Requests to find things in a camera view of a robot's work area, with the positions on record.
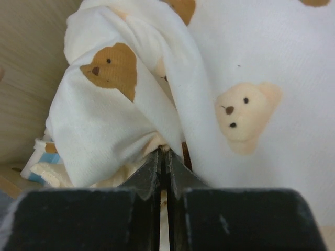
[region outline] white fabric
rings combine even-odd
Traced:
[[[123,20],[105,6],[128,16]],[[187,28],[156,0],[84,0],[68,20],[65,55],[71,66],[47,121],[72,183],[90,185],[112,175],[136,159],[151,139],[143,135],[157,130],[179,155],[185,137],[193,170],[210,185],[294,188],[320,224],[334,225],[333,13],[334,1],[313,8],[298,0],[196,0]],[[115,41],[128,44],[138,58],[141,96],[133,104],[114,89],[96,88],[78,69]],[[156,109],[169,103],[151,89],[157,82],[149,71],[160,56],[177,112]],[[241,156],[219,130],[214,100],[239,82],[262,81],[280,86],[283,99],[256,151]],[[155,118],[161,114],[171,117]],[[124,116],[133,123],[125,124]],[[120,141],[129,143],[127,150],[115,147]]]

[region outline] bear nose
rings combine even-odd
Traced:
[[[99,76],[99,70],[100,70],[100,68],[96,66],[92,69],[92,73],[96,76]]]
[[[228,114],[228,115],[231,115],[233,111],[234,111],[234,107],[233,106],[228,106],[226,108],[226,114]]]

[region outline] bear print blanket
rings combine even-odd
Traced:
[[[84,0],[46,122],[62,186],[96,186],[157,147],[183,158],[187,146],[209,185],[293,188],[334,225],[334,11],[317,0]]]

